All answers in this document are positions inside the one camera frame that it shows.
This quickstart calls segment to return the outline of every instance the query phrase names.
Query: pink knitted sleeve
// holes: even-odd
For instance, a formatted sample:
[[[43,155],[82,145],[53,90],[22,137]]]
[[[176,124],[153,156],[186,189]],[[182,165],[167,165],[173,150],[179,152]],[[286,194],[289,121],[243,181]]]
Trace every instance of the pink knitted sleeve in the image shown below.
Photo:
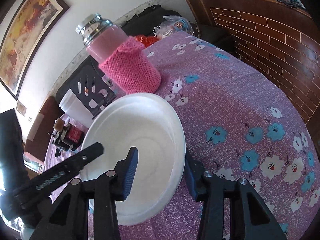
[[[154,93],[160,86],[161,76],[143,49],[144,45],[130,36],[99,68],[127,94]]]

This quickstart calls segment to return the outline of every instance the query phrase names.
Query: table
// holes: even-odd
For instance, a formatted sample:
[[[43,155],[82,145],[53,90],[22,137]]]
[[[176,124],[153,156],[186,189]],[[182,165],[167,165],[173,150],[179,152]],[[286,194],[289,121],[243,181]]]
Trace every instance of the table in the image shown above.
[[[176,110],[193,158],[221,178],[248,178],[288,239],[299,239],[320,208],[320,163],[308,130],[284,93],[254,68],[184,32],[144,52],[161,73],[156,94]],[[124,95],[116,85],[112,89],[118,98]],[[54,162],[46,156],[45,167]],[[158,215],[120,226],[121,237],[196,239],[201,211],[183,178]],[[225,200],[225,225],[228,211]],[[223,235],[228,240],[228,226]]]

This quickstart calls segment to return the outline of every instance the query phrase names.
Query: framed painting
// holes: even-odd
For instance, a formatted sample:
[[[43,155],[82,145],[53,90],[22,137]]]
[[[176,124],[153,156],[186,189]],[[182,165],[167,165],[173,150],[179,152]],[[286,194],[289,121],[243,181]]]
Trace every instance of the framed painting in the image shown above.
[[[36,51],[68,8],[63,0],[23,0],[16,11],[0,47],[0,82],[16,100]]]

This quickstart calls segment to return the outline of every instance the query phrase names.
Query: white wall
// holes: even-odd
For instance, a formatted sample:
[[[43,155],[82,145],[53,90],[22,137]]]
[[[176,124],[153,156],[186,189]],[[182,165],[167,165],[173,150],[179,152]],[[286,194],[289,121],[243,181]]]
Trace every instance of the white wall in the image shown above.
[[[76,26],[89,14],[99,12],[103,17],[116,20],[128,11],[150,0],[64,0],[70,9],[61,17],[44,39],[30,64],[21,87],[19,101],[27,108],[26,116],[18,119],[24,139],[28,135],[44,100],[53,84],[69,62],[83,48]],[[0,24],[0,40],[22,0],[17,0]],[[16,107],[16,101],[0,85],[0,113]]]

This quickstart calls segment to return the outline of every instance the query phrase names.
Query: window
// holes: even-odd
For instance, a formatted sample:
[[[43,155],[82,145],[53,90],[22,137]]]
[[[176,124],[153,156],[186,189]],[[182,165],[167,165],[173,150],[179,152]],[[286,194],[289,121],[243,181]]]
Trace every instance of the window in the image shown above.
[[[2,176],[2,172],[1,172],[1,169],[0,169],[0,196],[2,195],[2,193],[4,192],[4,182],[3,182],[3,176]],[[16,218],[15,220],[12,220],[12,221],[8,221],[4,215],[2,214],[2,211],[0,209],[0,216],[2,217],[4,223],[13,228],[14,230],[17,230],[17,231],[21,231],[22,227],[23,227],[23,222],[21,220],[21,218]]]

